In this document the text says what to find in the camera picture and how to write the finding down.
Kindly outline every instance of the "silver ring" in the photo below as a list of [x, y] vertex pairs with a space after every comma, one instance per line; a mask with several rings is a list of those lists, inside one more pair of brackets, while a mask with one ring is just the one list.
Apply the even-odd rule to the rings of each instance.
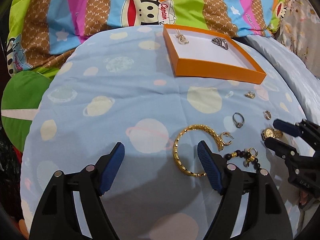
[[263, 112], [264, 118], [267, 120], [271, 119], [271, 113], [269, 111], [264, 111]]
[[[242, 122], [238, 122], [236, 119], [235, 119], [235, 115], [239, 115], [241, 118], [242, 118]], [[240, 113], [234, 113], [233, 116], [232, 116], [232, 120], [233, 122], [235, 123], [236, 127], [237, 128], [241, 128], [243, 125], [244, 125], [244, 117], [242, 114]]]
[[229, 49], [228, 43], [224, 38], [216, 37], [216, 38], [213, 38], [211, 40], [211, 42], [215, 45], [218, 45], [218, 46], [224, 48], [225, 50]]

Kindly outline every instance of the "watch band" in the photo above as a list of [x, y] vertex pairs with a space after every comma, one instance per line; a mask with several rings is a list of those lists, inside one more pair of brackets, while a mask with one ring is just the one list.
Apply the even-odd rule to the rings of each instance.
[[283, 136], [283, 132], [281, 132], [280, 130], [275, 130], [275, 138], [281, 138]]

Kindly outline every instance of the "beaded bracelet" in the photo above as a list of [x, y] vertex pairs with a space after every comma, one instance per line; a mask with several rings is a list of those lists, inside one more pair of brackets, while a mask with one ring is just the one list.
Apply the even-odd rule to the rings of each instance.
[[[254, 150], [255, 151], [255, 155], [252, 155], [251, 153], [251, 150]], [[240, 158], [245, 158], [244, 162], [243, 162], [243, 165], [244, 167], [249, 167], [249, 164], [252, 163], [253, 164], [253, 168], [255, 170], [258, 170], [260, 169], [260, 163], [258, 163], [258, 152], [256, 151], [256, 149], [254, 148], [250, 148], [250, 149], [245, 149], [244, 151], [240, 151], [240, 150], [236, 150], [235, 152], [233, 153], [227, 153], [224, 158], [227, 160], [227, 161], [230, 161], [232, 158], [235, 158], [235, 157], [240, 157]]]

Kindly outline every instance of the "pillow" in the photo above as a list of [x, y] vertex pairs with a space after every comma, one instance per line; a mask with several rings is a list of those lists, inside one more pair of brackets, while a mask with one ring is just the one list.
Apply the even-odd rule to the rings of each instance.
[[4, 89], [1, 119], [11, 143], [21, 152], [43, 93], [51, 80], [33, 71], [14, 75]]

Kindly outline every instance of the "red fabric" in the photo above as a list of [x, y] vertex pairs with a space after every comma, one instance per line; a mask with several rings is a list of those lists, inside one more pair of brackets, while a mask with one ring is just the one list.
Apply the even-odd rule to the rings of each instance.
[[14, 146], [12, 146], [12, 147], [17, 155], [19, 163], [21, 164], [22, 163], [22, 153], [16, 147], [14, 147]]

